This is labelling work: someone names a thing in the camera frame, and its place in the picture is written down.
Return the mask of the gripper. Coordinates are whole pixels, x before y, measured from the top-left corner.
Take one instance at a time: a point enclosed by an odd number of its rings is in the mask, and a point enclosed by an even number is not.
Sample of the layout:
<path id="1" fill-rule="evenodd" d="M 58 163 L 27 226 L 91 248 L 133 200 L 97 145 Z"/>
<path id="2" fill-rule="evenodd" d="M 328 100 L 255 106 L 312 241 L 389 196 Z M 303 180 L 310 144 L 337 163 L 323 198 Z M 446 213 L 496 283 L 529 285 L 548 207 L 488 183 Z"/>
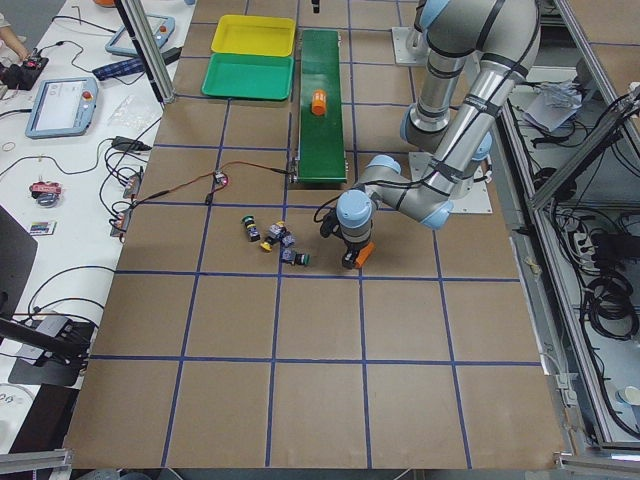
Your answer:
<path id="1" fill-rule="evenodd" d="M 349 244 L 341 259 L 342 266 L 347 269 L 357 269 L 354 265 L 356 255 L 366 245 L 368 244 Z"/>

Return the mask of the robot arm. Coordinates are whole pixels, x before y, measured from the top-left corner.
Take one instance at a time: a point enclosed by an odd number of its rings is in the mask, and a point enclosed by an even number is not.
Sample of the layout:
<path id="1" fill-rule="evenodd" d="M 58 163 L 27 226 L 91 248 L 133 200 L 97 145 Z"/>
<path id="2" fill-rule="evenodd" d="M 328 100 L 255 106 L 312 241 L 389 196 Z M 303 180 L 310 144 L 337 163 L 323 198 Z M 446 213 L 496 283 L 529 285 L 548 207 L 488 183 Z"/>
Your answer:
<path id="1" fill-rule="evenodd" d="M 536 1 L 418 3 L 414 29 L 428 48 L 426 73 L 401 136 L 430 159 L 418 178 L 408 179 L 393 158 L 378 155 L 340 195 L 321 234 L 343 240 L 344 267 L 364 261 L 381 205 L 433 230 L 448 220 L 454 192 L 475 171 L 473 156 L 536 59 L 540 16 Z"/>

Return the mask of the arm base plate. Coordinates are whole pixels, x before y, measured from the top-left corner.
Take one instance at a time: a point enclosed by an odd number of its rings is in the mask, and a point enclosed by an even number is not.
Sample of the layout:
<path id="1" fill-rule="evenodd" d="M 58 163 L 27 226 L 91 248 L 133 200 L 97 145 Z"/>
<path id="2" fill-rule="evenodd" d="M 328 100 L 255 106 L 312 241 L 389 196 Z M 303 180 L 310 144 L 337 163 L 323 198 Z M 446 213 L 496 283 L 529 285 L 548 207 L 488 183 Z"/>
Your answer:
<path id="1" fill-rule="evenodd" d="M 395 63 L 400 66 L 424 67 L 429 47 L 425 35 L 411 27 L 393 27 L 391 36 Z"/>
<path id="2" fill-rule="evenodd" d="M 409 171 L 413 181 L 420 179 L 429 165 L 431 155 L 423 152 L 409 153 Z M 472 177 L 463 179 L 450 199 L 453 202 L 453 214 L 493 213 L 488 185 L 492 181 L 493 164 L 489 154 L 482 160 L 473 160 L 476 170 Z"/>

